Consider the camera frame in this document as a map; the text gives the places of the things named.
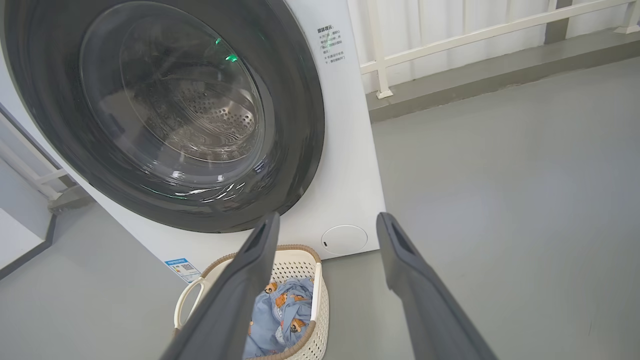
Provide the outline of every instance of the warning label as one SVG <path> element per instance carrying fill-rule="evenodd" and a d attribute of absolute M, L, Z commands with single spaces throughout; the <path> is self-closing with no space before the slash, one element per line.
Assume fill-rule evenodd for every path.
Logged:
<path fill-rule="evenodd" d="M 200 277 L 200 272 L 187 259 L 177 259 L 165 261 L 176 274 L 180 275 L 186 282 L 191 283 Z"/>
<path fill-rule="evenodd" d="M 320 39 L 324 63 L 329 64 L 344 60 L 340 30 L 334 29 L 333 25 L 323 26 L 318 29 L 318 39 Z"/>

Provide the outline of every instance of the washing machine door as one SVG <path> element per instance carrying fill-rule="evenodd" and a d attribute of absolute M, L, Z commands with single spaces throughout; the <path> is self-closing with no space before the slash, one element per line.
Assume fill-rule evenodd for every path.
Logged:
<path fill-rule="evenodd" d="M 286 212 L 324 107 L 283 0 L 7 0 L 17 87 L 51 145 L 122 206 L 206 233 Z"/>

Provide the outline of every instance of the energy label sticker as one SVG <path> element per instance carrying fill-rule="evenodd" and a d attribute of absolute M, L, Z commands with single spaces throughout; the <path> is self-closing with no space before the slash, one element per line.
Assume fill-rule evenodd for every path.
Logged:
<path fill-rule="evenodd" d="M 165 261 L 176 274 L 180 275 L 186 282 L 191 283 L 200 277 L 200 272 L 187 259 Z"/>

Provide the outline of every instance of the basket handle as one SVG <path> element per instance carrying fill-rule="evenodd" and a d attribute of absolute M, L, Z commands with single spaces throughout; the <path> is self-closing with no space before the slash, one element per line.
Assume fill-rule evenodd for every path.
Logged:
<path fill-rule="evenodd" d="M 187 287 L 184 288 L 184 291 L 182 291 L 182 294 L 180 294 L 180 297 L 178 298 L 178 303 L 175 305 L 175 312 L 173 313 L 173 325 L 175 326 L 176 329 L 180 329 L 182 327 L 182 322 L 180 322 L 180 314 L 182 313 L 182 306 L 184 305 L 184 300 L 187 298 L 187 295 L 189 295 L 191 290 L 193 290 L 193 288 L 198 284 L 200 284 L 200 293 L 198 293 L 198 297 L 196 298 L 196 301 L 193 303 L 193 306 L 189 311 L 189 315 L 187 316 L 187 320 L 189 320 L 189 316 L 191 316 L 191 314 L 193 313 L 193 310 L 196 308 L 196 306 L 200 302 L 200 298 L 202 297 L 202 294 L 206 289 L 207 283 L 205 282 L 205 278 L 199 277 L 193 282 L 191 282 L 191 284 L 187 285 Z"/>
<path fill-rule="evenodd" d="M 314 297 L 311 299 L 311 321 L 317 321 L 318 306 L 322 296 L 322 264 L 316 263 L 316 274 L 314 276 Z"/>

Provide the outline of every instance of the white wall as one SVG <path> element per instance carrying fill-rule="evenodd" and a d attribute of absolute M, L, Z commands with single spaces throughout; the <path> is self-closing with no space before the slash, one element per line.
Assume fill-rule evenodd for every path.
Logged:
<path fill-rule="evenodd" d="M 420 0 L 378 0 L 385 56 L 400 53 L 463 34 L 463 0 L 423 0 L 420 31 Z M 574 0 L 574 4 L 591 0 Z M 360 63 L 373 61 L 371 30 L 367 16 L 367 0 L 348 0 Z M 472 0 L 469 12 L 471 31 L 502 24 L 506 21 L 506 0 Z M 547 10 L 548 0 L 513 0 L 514 19 Z M 570 20 L 568 37 L 597 31 L 622 22 L 624 6 L 581 15 Z M 390 85 L 421 78 L 469 63 L 513 53 L 544 42 L 545 26 L 536 26 L 499 37 L 464 45 L 424 58 L 388 68 Z M 377 73 L 362 76 L 365 92 L 378 90 Z"/>
<path fill-rule="evenodd" d="M 3 108 L 3 111 L 7 112 L 4 109 L 4 106 L 0 104 L 0 108 Z M 6 117 L 0 113 L 0 141 L 2 141 L 6 146 L 8 146 L 13 153 L 15 153 L 25 164 L 29 166 L 38 176 L 44 176 L 51 173 L 51 171 L 43 164 L 31 151 L 27 148 L 18 136 L 13 132 L 14 125 L 17 124 L 15 121 L 7 121 Z M 60 192 L 67 188 L 59 179 L 53 179 L 46 182 L 46 185 L 51 186 L 57 192 Z"/>
<path fill-rule="evenodd" d="M 47 198 L 0 158 L 0 208 L 44 239 L 51 219 L 47 205 Z M 0 236 L 0 251 L 6 241 L 5 237 Z"/>
<path fill-rule="evenodd" d="M 29 231 L 5 210 L 0 209 L 0 268 L 4 268 L 29 250 L 42 243 L 42 239 Z"/>

